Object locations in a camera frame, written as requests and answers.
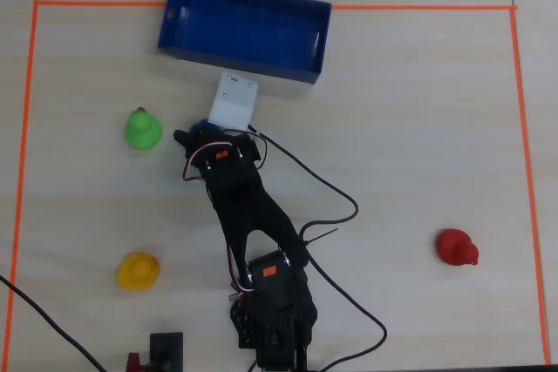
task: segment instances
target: black cable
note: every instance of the black cable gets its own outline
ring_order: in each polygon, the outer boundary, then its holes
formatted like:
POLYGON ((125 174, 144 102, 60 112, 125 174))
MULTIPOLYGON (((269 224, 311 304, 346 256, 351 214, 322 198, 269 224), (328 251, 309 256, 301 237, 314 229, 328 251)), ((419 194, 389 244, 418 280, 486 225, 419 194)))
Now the black cable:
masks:
POLYGON ((254 363, 252 363, 252 366, 250 366, 250 369, 248 369, 248 372, 252 372, 255 368, 255 365, 257 364, 257 359, 254 361, 254 363))
MULTIPOLYGON (((252 126, 252 125, 248 125, 248 128, 250 131, 255 132, 256 129, 252 126)), ((346 222, 348 220, 352 220, 353 218, 355 218, 358 214, 358 203, 347 193, 343 192, 341 189, 333 186, 330 182, 328 182, 327 180, 325 180, 324 178, 320 177, 319 175, 315 174, 311 169, 309 169, 302 161, 300 161, 297 157, 295 157, 294 154, 292 154, 291 152, 287 151, 286 149, 284 149, 283 147, 281 147, 279 144, 277 144, 273 139, 271 139, 270 137, 268 137, 265 134, 262 134, 261 132, 259 133, 259 135, 263 138, 266 139, 270 144, 274 145, 275 147, 277 147, 277 149, 279 149, 280 151, 284 152, 287 156, 291 157, 302 169, 304 169, 307 173, 309 173, 310 175, 312 175, 312 177, 314 177, 315 179, 319 180, 320 182, 322 182, 324 185, 328 186, 329 188, 333 189, 335 192, 339 193, 340 195, 342 195, 344 198, 346 198, 354 207, 355 210, 353 211, 353 213, 351 215, 349 215, 348 217, 342 218, 342 219, 338 219, 338 220, 314 220, 314 221, 310 221, 307 222, 306 224, 303 225, 303 227, 300 229, 300 232, 298 233, 301 237, 301 239, 303 239, 304 236, 304 232, 315 225, 330 225, 330 224, 341 224, 343 222, 346 222)), ((358 309, 358 311, 360 311, 361 313, 363 313, 364 315, 366 315, 368 318, 370 318, 372 321, 374 321, 381 329, 383 332, 382 338, 379 340, 378 343, 376 343, 374 346, 372 346, 371 348, 368 348, 366 350, 363 350, 362 352, 358 352, 355 353, 354 355, 349 355, 349 356, 345 356, 342 357, 340 359, 337 359, 336 361, 330 363, 329 365, 327 365, 325 368, 320 369, 320 372, 326 372, 327 370, 333 368, 334 366, 338 365, 341 362, 347 362, 350 361, 352 359, 356 359, 360 356, 364 356, 364 355, 368 355, 370 352, 373 352, 374 350, 376 350, 377 348, 379 348, 380 346, 382 346, 382 344, 384 344, 385 340, 387 339, 387 328, 385 327, 385 325, 378 319, 376 318, 374 315, 372 315, 370 312, 368 312, 365 308, 363 308, 358 302, 356 302, 349 294, 347 294, 345 292, 344 289, 342 289, 339 285, 337 285, 335 283, 334 280, 332 280, 328 274, 326 274, 323 269, 320 267, 320 265, 317 264, 317 262, 314 260, 314 258, 312 257, 312 255, 310 254, 310 252, 308 251, 308 248, 305 247, 304 248, 306 251, 306 255, 308 256, 308 260, 310 261, 310 263, 312 264, 312 266, 315 268, 315 270, 322 275, 322 277, 336 290, 338 291, 338 293, 340 293, 342 296, 345 297, 345 299, 350 302, 356 309, 358 309)))
POLYGON ((41 307, 39 307, 37 303, 34 302, 34 300, 32 300, 29 296, 27 296, 23 291, 21 291, 18 287, 16 287, 14 284, 8 281, 6 278, 4 278, 1 274, 0 274, 0 281, 3 282, 3 284, 7 286, 9 289, 11 289, 16 294, 18 294, 25 302, 27 302, 29 305, 35 308, 35 311, 37 311, 41 315, 41 317, 43 317, 46 320, 46 322, 48 322, 50 326, 56 330, 56 332, 59 335, 64 337, 74 348, 79 350, 81 354, 85 356, 87 360, 91 362, 95 368, 97 368, 97 370, 99 370, 100 372, 106 372, 106 369, 103 368, 101 364, 97 362, 97 360, 87 350, 85 350, 85 348, 81 344, 76 342, 70 335, 68 335, 62 328, 60 328, 60 326, 56 322, 54 322, 54 320, 52 320, 52 318, 47 313, 45 313, 45 311, 41 307))
MULTIPOLYGON (((256 132, 256 129, 252 125, 248 125, 248 128, 249 128, 250 131, 256 132)), ((333 186, 330 182, 328 182, 324 178, 322 178, 322 177, 318 176, 317 174, 315 174, 314 172, 312 172, 312 170, 309 167, 307 167, 302 161, 300 161, 294 154, 292 154, 288 150, 281 147, 279 144, 277 144, 273 139, 271 139, 267 135, 262 134, 261 132, 259 133, 259 135, 260 135, 260 137, 262 137, 262 139, 267 140, 270 144, 277 147, 277 149, 279 149, 280 151, 284 152, 289 157, 291 157, 308 174, 310 174, 312 177, 314 177, 315 179, 322 182, 324 185, 326 185, 330 189, 333 189, 335 192, 339 193, 341 196, 346 198, 355 207, 355 210, 353 211, 353 213, 351 215, 349 215, 348 217, 344 217, 344 218, 341 218, 341 219, 338 219, 338 220, 314 220, 314 221, 307 222, 306 224, 303 225, 303 227, 300 229, 300 232, 298 233, 298 235, 300 235, 300 237, 302 239, 304 238, 304 233, 306 232, 306 230, 308 228, 312 227, 312 226, 317 226, 317 225, 328 226, 328 225, 332 225, 332 224, 343 224, 344 222, 352 220, 353 218, 355 218, 357 216, 357 214, 358 214, 358 203, 351 196, 349 196, 347 193, 343 192, 338 187, 333 186)))
POLYGON ((312 242, 314 242, 314 241, 316 241, 316 240, 320 240, 320 239, 322 239, 323 237, 325 237, 326 235, 330 235, 331 233, 334 233, 334 232, 337 231, 338 229, 339 229, 339 228, 334 228, 333 230, 328 231, 327 233, 323 233, 322 235, 318 235, 317 237, 314 237, 312 240, 307 240, 307 241, 305 241, 304 244, 305 244, 306 246, 308 246, 310 243, 312 243, 312 242))

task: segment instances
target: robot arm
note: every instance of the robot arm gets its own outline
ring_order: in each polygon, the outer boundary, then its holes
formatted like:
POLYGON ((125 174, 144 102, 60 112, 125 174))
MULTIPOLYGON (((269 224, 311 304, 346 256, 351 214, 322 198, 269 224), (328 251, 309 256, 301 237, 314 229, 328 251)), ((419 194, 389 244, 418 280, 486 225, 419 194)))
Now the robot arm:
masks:
POLYGON ((290 218, 263 188, 255 142, 248 134, 227 135, 214 125, 175 131, 174 139, 206 181, 241 285, 254 289, 231 308, 239 347, 255 348, 258 366, 265 370, 306 372, 306 348, 317 318, 303 271, 309 259, 290 218), (247 238, 254 230, 266 233, 280 250, 247 263, 247 238))

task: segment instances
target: wire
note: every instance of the wire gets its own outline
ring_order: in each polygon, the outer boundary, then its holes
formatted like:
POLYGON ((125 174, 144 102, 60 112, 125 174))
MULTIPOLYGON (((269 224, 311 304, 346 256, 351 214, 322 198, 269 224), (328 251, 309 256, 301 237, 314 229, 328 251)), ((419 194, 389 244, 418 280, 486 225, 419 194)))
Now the wire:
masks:
POLYGON ((39 307, 38 304, 34 302, 34 300, 32 300, 22 290, 20 290, 18 287, 12 284, 6 278, 4 278, 1 274, 0 274, 0 281, 3 282, 3 284, 7 286, 9 289, 11 289, 16 294, 18 294, 25 302, 27 302, 29 305, 35 308, 35 311, 37 311, 41 315, 41 317, 43 317, 46 320, 46 322, 48 322, 50 326, 56 330, 56 332, 59 335, 64 337, 74 348, 79 350, 81 354, 85 356, 87 360, 91 362, 95 368, 97 368, 97 370, 99 370, 100 372, 106 372, 106 369, 103 368, 101 364, 97 362, 97 360, 87 350, 85 350, 85 348, 81 344, 76 342, 70 335, 68 335, 62 328, 60 328, 60 326, 56 322, 54 322, 54 320, 52 320, 52 318, 47 313, 45 313, 45 311, 41 307, 39 307))
POLYGON ((306 246, 308 246, 311 242, 316 241, 316 240, 320 240, 320 239, 322 239, 323 237, 325 237, 326 235, 330 235, 331 233, 334 233, 334 232, 337 231, 338 229, 339 229, 339 228, 334 228, 333 230, 328 231, 327 233, 323 233, 322 235, 318 235, 317 237, 314 237, 312 240, 305 241, 304 244, 305 244, 306 246))
POLYGON ((238 279, 236 278, 235 269, 233 268, 233 255, 229 245, 227 245, 227 259, 228 259, 228 272, 230 273, 230 279, 232 279, 233 283, 236 285, 237 287, 236 290, 238 291, 238 293, 241 294, 242 293, 241 291, 252 292, 254 289, 247 289, 243 287, 238 281, 238 279))
POLYGON ((252 372, 252 371, 254 370, 255 365, 257 364, 257 362, 258 362, 258 360, 256 359, 256 360, 254 361, 254 363, 252 363, 252 366, 250 366, 250 369, 248 369, 248 372, 252 372))
MULTIPOLYGON (((252 125, 248 125, 248 128, 250 131, 255 132, 256 129, 252 126, 252 125)), ((341 189, 333 186, 330 182, 328 182, 327 180, 325 180, 324 178, 320 177, 319 175, 315 174, 311 169, 309 169, 301 160, 299 160, 294 154, 292 154, 291 152, 287 151, 286 149, 284 149, 283 147, 281 147, 279 144, 277 144, 273 139, 271 139, 270 137, 268 137, 265 134, 262 134, 260 132, 260 135, 262 136, 263 139, 266 139, 270 144, 274 145, 275 147, 277 147, 277 149, 279 149, 280 151, 282 151, 283 153, 285 153, 287 156, 289 156, 291 159, 293 159, 302 169, 304 169, 307 173, 309 173, 312 177, 314 177, 315 179, 319 180, 320 182, 322 182, 324 185, 328 186, 329 188, 333 189, 335 192, 339 193, 340 195, 342 195, 344 198, 346 198, 354 207, 354 211, 351 215, 349 215, 348 217, 344 217, 338 220, 313 220, 310 222, 307 222, 306 224, 303 225, 303 227, 300 229, 300 232, 298 233, 298 235, 301 237, 301 239, 303 239, 304 233, 305 231, 315 225, 330 225, 330 224, 341 224, 343 222, 346 222, 348 220, 352 220, 353 218, 355 218, 358 214, 358 203, 347 193, 343 192, 341 189)), ((318 265, 318 263, 314 260, 314 258, 312 257, 312 255, 310 254, 310 252, 308 251, 307 247, 304 247, 304 250, 306 252, 306 255, 308 256, 308 260, 309 262, 312 264, 312 266, 315 268, 315 270, 322 275, 322 277, 336 290, 338 291, 338 293, 340 293, 342 296, 345 297, 345 299, 350 302, 353 307, 355 307, 356 309, 358 309, 358 311, 360 311, 361 313, 363 313, 364 315, 366 315, 368 318, 370 318, 372 321, 374 321, 381 329, 383 332, 382 338, 378 341, 378 343, 376 343, 374 346, 363 350, 361 352, 355 353, 354 355, 348 355, 345 357, 342 357, 340 359, 337 359, 336 361, 330 363, 329 365, 327 365, 325 368, 320 369, 319 372, 326 372, 327 370, 333 368, 334 366, 338 365, 341 362, 347 362, 350 361, 352 359, 356 359, 360 356, 364 356, 364 355, 368 355, 370 352, 373 352, 374 350, 376 350, 377 348, 379 348, 380 346, 382 346, 382 344, 384 344, 385 340, 387 339, 387 328, 385 327, 385 325, 378 319, 376 318, 374 315, 372 315, 370 312, 368 312, 365 308, 363 308, 358 302, 356 302, 349 294, 347 294, 347 292, 345 292, 344 289, 342 289, 339 285, 336 284, 336 282, 334 280, 332 280, 330 278, 330 276, 328 274, 326 274, 323 269, 320 267, 320 265, 318 265)))
MULTIPOLYGON (((255 132, 255 128, 252 125, 248 125, 248 128, 249 128, 250 131, 255 132)), ((320 182, 322 182, 324 185, 326 185, 330 189, 333 189, 335 192, 339 193, 341 196, 346 198, 355 207, 355 210, 353 211, 353 213, 351 215, 349 215, 348 217, 344 217, 344 218, 341 218, 341 219, 338 219, 338 220, 314 220, 314 221, 307 222, 306 224, 303 225, 303 227, 300 229, 300 232, 298 233, 298 235, 300 235, 300 237, 302 239, 304 238, 304 233, 306 232, 306 230, 308 228, 312 227, 312 226, 317 226, 317 225, 325 225, 325 226, 327 225, 328 226, 328 225, 333 225, 333 224, 343 224, 344 222, 352 220, 353 218, 355 218, 357 216, 357 214, 358 214, 358 203, 351 196, 349 196, 347 193, 343 192, 338 187, 333 186, 330 182, 328 182, 324 178, 315 174, 309 167, 307 167, 302 161, 300 161, 294 154, 292 154, 288 150, 281 147, 279 144, 277 144, 273 139, 271 139, 267 135, 260 132, 260 136, 262 136, 263 139, 266 139, 270 144, 274 145, 281 152, 284 152, 289 157, 291 157, 302 169, 304 169, 313 178, 319 180, 320 182)))
POLYGON ((204 145, 202 145, 200 148, 198 148, 196 151, 194 151, 190 157, 186 160, 186 165, 184 166, 184 172, 182 172, 182 179, 185 180, 186 182, 189 182, 190 180, 203 180, 203 178, 199 177, 199 176, 194 176, 191 178, 187 178, 186 175, 188 173, 188 169, 190 168, 192 161, 194 161, 194 157, 195 155, 200 152, 201 150, 203 150, 206 147, 209 147, 211 145, 233 145, 233 143, 231 143, 230 141, 212 141, 210 143, 206 143, 204 145))
POLYGON ((257 167, 258 170, 260 170, 262 168, 262 166, 265 164, 265 160, 268 157, 268 142, 265 140, 264 137, 262 137, 260 134, 256 133, 256 132, 250 132, 250 131, 243 131, 243 130, 234 130, 232 128, 227 128, 226 130, 223 130, 221 132, 227 132, 227 131, 232 131, 232 132, 243 132, 245 134, 249 134, 249 135, 253 135, 254 137, 259 138, 261 141, 263 141, 263 144, 265 144, 265 152, 263 152, 263 159, 262 159, 262 163, 257 167))

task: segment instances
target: blue container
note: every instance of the blue container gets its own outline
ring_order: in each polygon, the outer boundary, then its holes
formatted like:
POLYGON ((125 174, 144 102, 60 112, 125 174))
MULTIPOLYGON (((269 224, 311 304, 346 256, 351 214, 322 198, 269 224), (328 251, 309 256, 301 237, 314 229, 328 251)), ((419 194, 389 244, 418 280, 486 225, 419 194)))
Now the blue container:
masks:
POLYGON ((314 84, 331 3, 167 0, 159 48, 178 58, 314 84))

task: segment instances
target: orange tape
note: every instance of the orange tape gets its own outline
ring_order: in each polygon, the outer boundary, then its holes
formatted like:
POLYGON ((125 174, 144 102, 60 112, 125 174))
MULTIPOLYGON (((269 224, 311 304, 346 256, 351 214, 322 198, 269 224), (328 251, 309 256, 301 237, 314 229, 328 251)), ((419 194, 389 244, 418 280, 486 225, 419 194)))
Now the orange tape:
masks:
MULTIPOLYGON (((167 6, 167 2, 39 0, 45 6, 167 6)), ((334 4, 333 10, 513 10, 515 5, 334 4)))
POLYGON ((521 81, 520 50, 517 44, 517 27, 515 25, 515 10, 509 11, 509 21, 512 29, 512 44, 514 46, 515 83, 517 84, 517 97, 520 104, 521 136, 523 137, 523 153, 525 154, 525 167, 527 169, 527 190, 529 192, 529 207, 531 209, 531 227, 533 230, 534 270, 537 277, 537 294, 539 298, 539 321, 541 323, 542 353, 544 362, 550 364, 550 348, 548 344, 547 310, 544 299, 544 282, 542 281, 541 244, 539 242, 539 227, 537 224, 537 211, 534 201, 533 169, 531 167, 531 153, 529 151, 529 137, 527 135, 527 117, 525 114, 525 99, 523 97, 523 83, 521 81))
POLYGON ((96 0, 39 0, 44 6, 167 6, 167 2, 96 1, 96 0))
POLYGON ((333 10, 515 10, 510 5, 334 4, 333 10))
MULTIPOLYGON (((17 203, 16 218, 14 223, 14 242, 11 256, 10 282, 16 283, 17 256, 19 251, 19 234, 21 226, 22 202, 24 196, 25 155, 27 149, 27 131, 29 123, 29 107, 31 101, 31 77, 33 73, 33 58, 35 54, 35 40, 37 36, 37 13, 39 5, 48 6, 144 6, 164 7, 165 2, 98 2, 98 1, 65 1, 65 0, 33 0, 33 14, 31 18, 31 37, 29 42, 29 53, 27 57, 27 77, 25 80, 24 114, 22 122, 21 145, 19 151, 19 174, 17 177, 17 203)), ((535 272, 537 280, 537 292, 539 300, 539 316, 541 323, 541 339, 545 364, 550 364, 550 349, 548 344, 547 319, 544 297, 544 283, 542 281, 541 250, 536 217, 536 205, 534 201, 533 171, 527 135, 527 118, 525 114, 525 101, 521 82, 521 66, 519 47, 517 43, 517 28, 515 24, 515 5, 366 5, 366 4, 335 4, 333 10, 509 10, 512 31, 512 43, 514 47, 515 77, 521 115, 521 134, 523 137, 523 152, 527 168, 527 190, 531 211, 531 225, 533 229, 533 246, 535 259, 535 272)), ((8 372, 8 360, 10 354, 11 325, 13 318, 14 293, 8 293, 8 308, 6 313, 6 328, 4 333, 2 372, 8 372)))
MULTIPOLYGON (((38 0, 33 0, 33 15, 31 18, 31 37, 27 55, 27 79, 25 79, 24 117, 21 127, 21 144, 19 146, 19 174, 17 175, 16 220, 14 223, 14 244, 11 249, 10 282, 16 283, 17 253, 19 251, 19 229, 21 226, 21 206, 24 198, 25 154, 27 150, 27 126, 29 122, 29 103, 31 99, 31 76, 33 74, 33 57, 35 55, 35 38, 37 35, 38 0)), ((8 371, 8 357, 10 355, 11 320, 14 310, 14 291, 8 293, 8 310, 6 313, 6 329, 3 338, 2 372, 8 371)))

